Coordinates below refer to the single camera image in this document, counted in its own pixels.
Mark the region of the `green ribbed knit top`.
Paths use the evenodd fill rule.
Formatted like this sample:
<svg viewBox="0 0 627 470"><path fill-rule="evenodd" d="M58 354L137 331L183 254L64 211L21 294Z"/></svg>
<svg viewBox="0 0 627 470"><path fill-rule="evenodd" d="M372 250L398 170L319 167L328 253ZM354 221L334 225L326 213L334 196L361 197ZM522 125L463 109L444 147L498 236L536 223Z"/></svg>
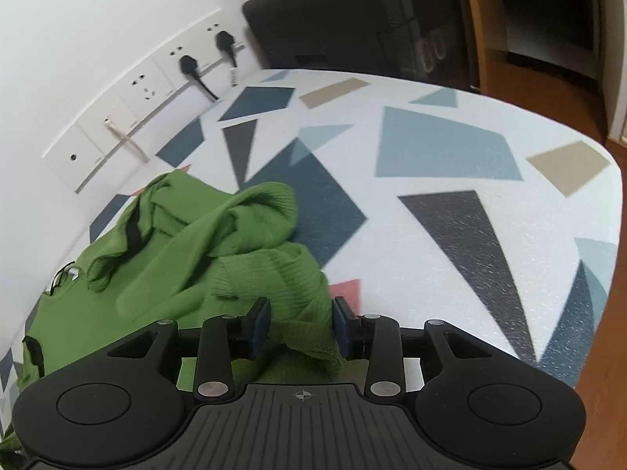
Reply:
<svg viewBox="0 0 627 470"><path fill-rule="evenodd" d="M27 388L160 319L183 329L271 304L264 350L237 360L237 386L327 383L342 359L325 275L291 241L297 201L288 184L220 191L175 170L154 178L116 225L54 278L22 342Z"/></svg>

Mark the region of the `geometric pattern table cover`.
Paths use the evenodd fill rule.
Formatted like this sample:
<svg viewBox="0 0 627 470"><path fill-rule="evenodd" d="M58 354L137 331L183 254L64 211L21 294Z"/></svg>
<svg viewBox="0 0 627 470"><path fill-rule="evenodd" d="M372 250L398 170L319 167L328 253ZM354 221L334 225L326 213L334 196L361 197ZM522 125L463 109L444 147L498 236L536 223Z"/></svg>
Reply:
<svg viewBox="0 0 627 470"><path fill-rule="evenodd" d="M76 215L51 173L1 196L1 285L31 299L1 337L1 436L22 342L57 273L109 232L157 176L237 193L288 184L291 241L330 299L406 327L440 318L568 385L605 310L622 218L621 172L570 127L479 94L383 76L260 71L216 103L183 94L87 184Z"/></svg>

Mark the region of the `black plug left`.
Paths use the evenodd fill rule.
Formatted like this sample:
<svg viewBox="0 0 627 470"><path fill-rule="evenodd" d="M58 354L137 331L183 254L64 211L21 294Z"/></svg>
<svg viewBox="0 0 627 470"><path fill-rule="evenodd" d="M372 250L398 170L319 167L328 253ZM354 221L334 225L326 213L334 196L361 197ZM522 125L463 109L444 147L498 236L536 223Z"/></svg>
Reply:
<svg viewBox="0 0 627 470"><path fill-rule="evenodd" d="M197 87L199 87L204 92L204 94L207 95L209 100L211 100L212 102L216 102L219 100L216 94L214 94L212 90L210 90L203 83L198 62L194 57L187 54L181 56L179 58L179 70L181 70L182 75L184 75L185 78L189 79L191 82L194 82L194 84L196 84Z"/></svg>

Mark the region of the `black plug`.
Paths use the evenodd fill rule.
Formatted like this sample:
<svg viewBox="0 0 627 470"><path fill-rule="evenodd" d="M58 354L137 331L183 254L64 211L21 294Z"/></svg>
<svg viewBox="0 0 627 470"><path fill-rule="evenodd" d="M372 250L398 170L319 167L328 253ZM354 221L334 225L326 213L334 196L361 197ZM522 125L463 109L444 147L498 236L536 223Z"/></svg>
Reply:
<svg viewBox="0 0 627 470"><path fill-rule="evenodd" d="M194 57L187 54L181 56L179 58L179 70L181 70L182 75L184 75L185 78L189 79L191 82L194 82L194 84L196 84L197 87L199 87L204 92L204 94L207 95L209 100L211 100L212 102L216 102L219 100L216 94L214 94L212 90L210 90L203 83L198 62Z"/></svg>
<svg viewBox="0 0 627 470"><path fill-rule="evenodd" d="M237 68L235 37L227 31L216 34L216 47L228 59L233 68Z"/></svg>

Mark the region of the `black plug right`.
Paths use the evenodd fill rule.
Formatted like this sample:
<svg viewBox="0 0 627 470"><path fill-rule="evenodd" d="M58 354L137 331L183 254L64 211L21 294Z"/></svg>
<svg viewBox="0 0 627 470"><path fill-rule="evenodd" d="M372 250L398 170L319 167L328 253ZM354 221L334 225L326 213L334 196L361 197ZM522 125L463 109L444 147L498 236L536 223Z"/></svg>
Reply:
<svg viewBox="0 0 627 470"><path fill-rule="evenodd" d="M216 47L228 59L233 68L237 68L235 37L227 31L216 34Z"/></svg>

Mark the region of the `black cabinet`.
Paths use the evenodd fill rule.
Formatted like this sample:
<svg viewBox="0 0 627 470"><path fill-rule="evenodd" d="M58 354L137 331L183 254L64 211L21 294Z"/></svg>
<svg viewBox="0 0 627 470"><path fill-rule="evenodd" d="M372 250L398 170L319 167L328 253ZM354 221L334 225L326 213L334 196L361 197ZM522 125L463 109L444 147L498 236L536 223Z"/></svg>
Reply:
<svg viewBox="0 0 627 470"><path fill-rule="evenodd" d="M479 87L469 0L250 0L242 13L274 69Z"/></svg>

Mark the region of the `white wall socket panel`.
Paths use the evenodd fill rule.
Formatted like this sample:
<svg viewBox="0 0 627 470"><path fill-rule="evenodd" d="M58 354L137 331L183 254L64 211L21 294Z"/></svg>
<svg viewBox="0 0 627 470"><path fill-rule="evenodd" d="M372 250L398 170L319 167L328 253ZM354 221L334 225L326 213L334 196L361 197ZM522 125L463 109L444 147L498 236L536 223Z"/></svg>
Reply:
<svg viewBox="0 0 627 470"><path fill-rule="evenodd" d="M42 154L46 166L73 192L162 107L193 83L179 70L179 58L194 57L200 75L228 59L216 47L227 31L242 48L234 14L217 9L159 46L86 107Z"/></svg>

